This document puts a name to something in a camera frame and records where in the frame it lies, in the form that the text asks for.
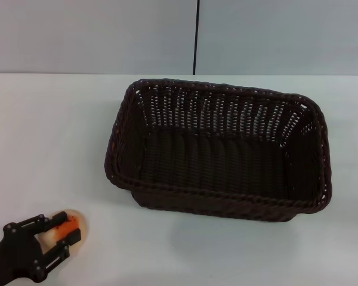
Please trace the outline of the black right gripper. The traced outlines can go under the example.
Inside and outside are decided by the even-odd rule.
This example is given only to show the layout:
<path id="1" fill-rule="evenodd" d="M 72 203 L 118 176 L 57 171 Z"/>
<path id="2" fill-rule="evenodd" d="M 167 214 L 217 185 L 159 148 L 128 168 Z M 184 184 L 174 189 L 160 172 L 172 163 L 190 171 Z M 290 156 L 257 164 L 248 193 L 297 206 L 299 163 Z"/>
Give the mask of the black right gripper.
<path id="1" fill-rule="evenodd" d="M 79 227 L 56 227 L 68 221 L 62 211 L 48 218 L 43 214 L 4 226 L 0 241 L 0 285 L 18 278 L 35 283 L 75 252 L 82 242 Z"/>

